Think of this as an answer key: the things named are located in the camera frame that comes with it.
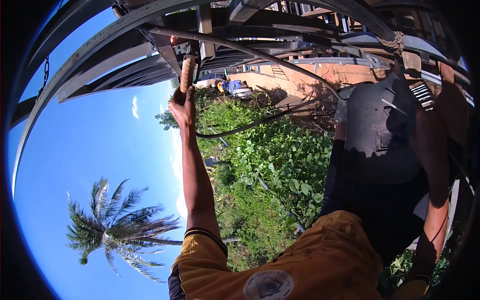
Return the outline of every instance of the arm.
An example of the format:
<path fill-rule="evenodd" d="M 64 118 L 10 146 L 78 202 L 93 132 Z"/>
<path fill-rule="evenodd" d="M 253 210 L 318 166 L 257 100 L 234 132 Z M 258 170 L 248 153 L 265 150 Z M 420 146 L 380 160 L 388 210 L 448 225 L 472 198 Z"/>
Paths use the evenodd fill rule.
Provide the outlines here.
<path fill-rule="evenodd" d="M 446 235 L 449 203 L 446 128 L 436 110 L 426 112 L 418 109 L 416 121 L 411 144 L 427 173 L 430 197 L 412 268 L 390 300 L 417 300 L 423 297 Z"/>
<path fill-rule="evenodd" d="M 180 89 L 177 89 L 168 106 L 180 128 L 183 192 L 188 210 L 187 228 L 203 228 L 220 238 L 212 184 L 205 170 L 195 136 L 194 94 L 195 88 L 191 86 L 187 91 L 185 103 L 182 105 L 181 92 Z"/>

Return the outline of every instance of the printed logo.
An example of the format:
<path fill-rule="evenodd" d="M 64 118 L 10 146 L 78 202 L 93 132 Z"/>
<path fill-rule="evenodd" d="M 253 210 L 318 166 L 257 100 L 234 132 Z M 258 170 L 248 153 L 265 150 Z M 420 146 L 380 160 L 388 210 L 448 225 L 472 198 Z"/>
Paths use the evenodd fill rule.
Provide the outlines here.
<path fill-rule="evenodd" d="M 293 290 L 292 277 L 283 270 L 262 270 L 248 278 L 243 288 L 247 300 L 283 300 Z"/>

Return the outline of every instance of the blue sky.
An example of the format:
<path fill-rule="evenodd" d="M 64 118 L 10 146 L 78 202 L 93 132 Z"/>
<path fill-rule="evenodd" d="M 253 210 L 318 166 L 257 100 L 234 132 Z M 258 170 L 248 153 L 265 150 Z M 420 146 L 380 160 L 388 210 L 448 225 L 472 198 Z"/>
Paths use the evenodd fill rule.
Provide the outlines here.
<path fill-rule="evenodd" d="M 68 36 L 50 55 L 50 77 L 87 39 L 115 20 L 111 9 L 95 16 Z M 37 94 L 43 65 L 22 99 Z M 87 206 L 92 182 L 108 178 L 113 190 L 125 178 L 127 190 L 149 186 L 141 207 L 163 203 L 164 214 L 185 216 L 178 131 L 164 131 L 154 116 L 168 106 L 170 82 L 122 89 L 74 99 L 53 99 L 36 122 L 20 163 L 14 202 L 27 244 L 41 271 L 61 299 L 167 299 L 168 287 L 144 277 L 116 256 L 122 278 L 110 269 L 103 250 L 78 264 L 79 254 L 65 244 L 70 223 L 67 190 Z M 9 135 L 9 171 L 25 121 Z M 186 219 L 180 218 L 184 227 Z M 168 234 L 182 240 L 185 228 Z M 167 246 L 149 255 L 166 264 L 156 273 L 163 280 L 180 253 Z"/>

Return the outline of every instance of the black welding helmet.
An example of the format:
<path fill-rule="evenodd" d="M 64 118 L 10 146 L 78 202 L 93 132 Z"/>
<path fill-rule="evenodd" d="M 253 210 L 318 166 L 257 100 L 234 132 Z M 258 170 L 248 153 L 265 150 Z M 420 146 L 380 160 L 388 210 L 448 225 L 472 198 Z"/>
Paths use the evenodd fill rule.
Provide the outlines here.
<path fill-rule="evenodd" d="M 415 100 L 403 76 L 394 72 L 375 84 L 359 84 L 347 100 L 345 176 L 369 183 L 403 183 L 420 162 L 410 147 Z"/>

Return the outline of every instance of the wooden handle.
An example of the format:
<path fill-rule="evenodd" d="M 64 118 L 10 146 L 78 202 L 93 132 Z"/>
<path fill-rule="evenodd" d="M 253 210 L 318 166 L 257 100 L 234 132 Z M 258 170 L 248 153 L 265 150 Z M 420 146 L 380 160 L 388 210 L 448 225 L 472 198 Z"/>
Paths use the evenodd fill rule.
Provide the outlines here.
<path fill-rule="evenodd" d="M 180 77 L 180 91 L 182 93 L 186 93 L 188 88 L 192 85 L 193 72 L 195 71 L 195 59 L 196 57 L 190 54 L 183 57 Z"/>

